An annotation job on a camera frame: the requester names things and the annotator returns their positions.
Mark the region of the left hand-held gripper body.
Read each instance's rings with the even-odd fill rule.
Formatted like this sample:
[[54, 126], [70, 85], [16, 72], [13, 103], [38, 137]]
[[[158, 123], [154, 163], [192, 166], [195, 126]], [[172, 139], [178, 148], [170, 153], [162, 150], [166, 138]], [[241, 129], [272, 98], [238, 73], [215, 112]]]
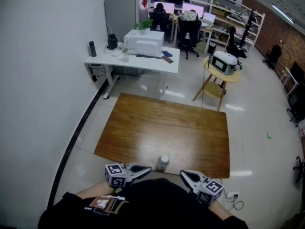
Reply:
[[110, 187], [125, 187], [132, 184], [131, 168], [134, 164], [108, 164], [105, 165], [104, 175]]

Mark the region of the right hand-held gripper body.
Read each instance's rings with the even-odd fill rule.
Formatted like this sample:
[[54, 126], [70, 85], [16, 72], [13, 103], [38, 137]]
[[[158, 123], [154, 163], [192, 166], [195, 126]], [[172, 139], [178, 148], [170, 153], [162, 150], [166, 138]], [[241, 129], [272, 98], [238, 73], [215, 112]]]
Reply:
[[202, 181], [193, 183], [190, 190], [195, 194], [197, 201], [201, 203], [214, 203], [221, 196], [224, 186], [222, 183], [206, 177]]

